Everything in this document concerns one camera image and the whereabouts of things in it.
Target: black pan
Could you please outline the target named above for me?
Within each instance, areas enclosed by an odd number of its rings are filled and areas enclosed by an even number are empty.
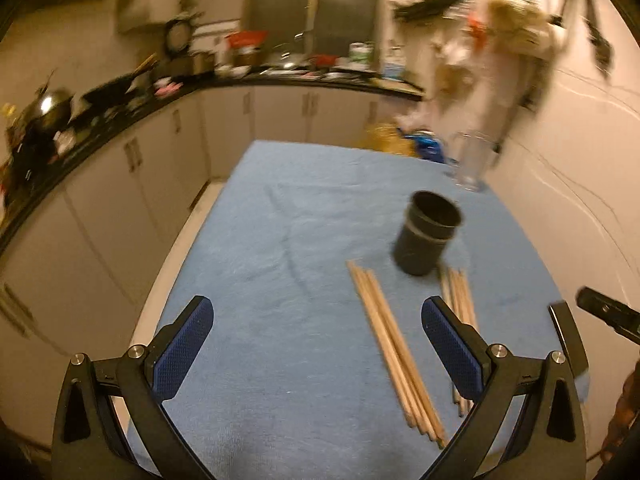
[[[95,106],[103,110],[119,106],[123,104],[125,94],[129,90],[131,83],[133,83],[133,80],[139,75],[151,70],[157,62],[158,60],[156,59],[156,56],[152,54],[130,74],[120,76],[113,81],[109,81],[108,83],[94,88],[84,94],[82,99],[88,102],[91,106]]]

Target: clear glass jug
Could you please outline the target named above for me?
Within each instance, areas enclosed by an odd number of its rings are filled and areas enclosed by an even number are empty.
[[[453,139],[462,139],[459,161],[449,159],[452,177],[459,186],[469,191],[482,187],[482,176],[494,156],[494,142],[478,130],[458,132]]]

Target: black cylindrical container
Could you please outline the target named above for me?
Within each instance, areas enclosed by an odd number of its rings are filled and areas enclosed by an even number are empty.
[[[415,192],[394,246],[396,264],[407,274],[428,274],[461,223],[460,210],[449,200],[431,191]]]

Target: silver bolt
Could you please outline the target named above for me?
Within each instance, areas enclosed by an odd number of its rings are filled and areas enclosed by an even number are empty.
[[[143,353],[145,353],[145,347],[142,345],[133,345],[129,348],[127,355],[132,359],[138,359]]]
[[[81,365],[83,361],[84,361],[84,354],[75,354],[71,358],[71,364],[76,366]]]
[[[504,357],[505,355],[507,355],[508,350],[505,345],[492,345],[491,353],[496,357]]]
[[[561,365],[566,361],[566,357],[564,357],[564,354],[559,350],[556,350],[555,352],[551,352],[551,358],[559,365]]]

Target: blue tablecloth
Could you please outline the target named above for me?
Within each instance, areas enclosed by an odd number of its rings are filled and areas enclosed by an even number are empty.
[[[159,326],[195,295],[215,322],[164,406],[219,478],[418,479],[439,454],[407,427],[345,260],[376,271],[449,437],[461,423],[450,379],[420,325],[435,275],[398,270],[390,248],[417,189],[459,203],[445,260],[465,267],[481,335],[514,354],[560,349],[547,305],[558,289],[490,191],[456,187],[441,164],[254,142],[201,228]],[[496,441],[506,444],[514,402]],[[134,430],[140,463],[152,463]]]

